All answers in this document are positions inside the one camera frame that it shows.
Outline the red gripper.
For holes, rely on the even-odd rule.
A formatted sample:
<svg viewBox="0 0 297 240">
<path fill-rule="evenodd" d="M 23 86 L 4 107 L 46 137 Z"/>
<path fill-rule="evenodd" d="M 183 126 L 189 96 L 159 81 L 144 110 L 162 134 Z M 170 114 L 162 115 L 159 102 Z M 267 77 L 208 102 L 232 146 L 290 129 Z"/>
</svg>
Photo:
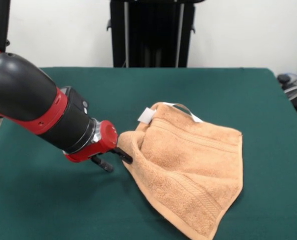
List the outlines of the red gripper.
<svg viewBox="0 0 297 240">
<path fill-rule="evenodd" d="M 114 125 L 108 120 L 95 120 L 94 122 L 94 133 L 92 133 L 90 140 L 88 140 L 80 150 L 74 153 L 64 152 L 65 157 L 74 163 L 80 163 L 91 159 L 91 161 L 101 169 L 108 173 L 112 173 L 114 167 L 97 156 L 112 150 L 112 152 L 118 155 L 122 161 L 129 165 L 132 164 L 133 158 L 121 148 L 116 147 L 118 133 Z"/>
</svg>

